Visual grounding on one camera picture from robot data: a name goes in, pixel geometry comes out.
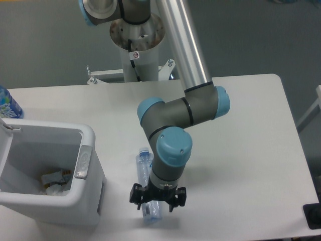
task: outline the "water bottle label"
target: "water bottle label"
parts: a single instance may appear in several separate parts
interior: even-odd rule
[[[1,118],[20,118],[21,107],[11,97],[8,90],[0,86],[0,116]]]
[[[2,118],[19,118],[21,114],[21,107],[12,98],[10,102],[0,105],[0,116]]]

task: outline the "white table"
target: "white table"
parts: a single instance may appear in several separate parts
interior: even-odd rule
[[[150,226],[129,203],[135,156],[148,142],[136,116],[150,96],[184,95],[179,81],[13,89],[26,119],[86,123],[107,177],[97,227],[39,223],[0,206],[0,240],[255,240],[317,235],[302,206],[316,203],[307,163],[279,77],[214,78],[230,112],[187,131],[192,156],[181,177],[185,207]]]

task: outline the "metal bracket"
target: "metal bracket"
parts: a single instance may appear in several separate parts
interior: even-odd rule
[[[172,79],[171,74],[175,66],[176,63],[173,59],[169,59],[164,66],[159,66],[158,80],[164,81]],[[124,78],[124,71],[122,69],[91,72],[88,65],[86,68],[89,76],[87,84],[117,83],[117,79]]]
[[[303,129],[319,114],[321,109],[321,85],[316,88],[318,99],[307,109],[303,116],[296,122],[297,132],[300,133]]]

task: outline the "white plastic container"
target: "white plastic container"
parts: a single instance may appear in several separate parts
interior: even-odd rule
[[[61,169],[73,172],[68,194],[44,195],[40,177]],[[95,225],[105,182],[91,127],[0,119],[1,205],[38,221]]]

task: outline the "plastic water bottle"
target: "plastic water bottle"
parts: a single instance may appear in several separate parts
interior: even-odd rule
[[[9,91],[0,85],[0,117],[22,118],[23,111],[18,103],[11,97]]]
[[[141,148],[136,156],[138,182],[142,187],[147,186],[151,164],[154,155],[149,153],[148,148]],[[162,218],[161,202],[150,201],[141,205],[142,216],[145,223],[152,223]]]

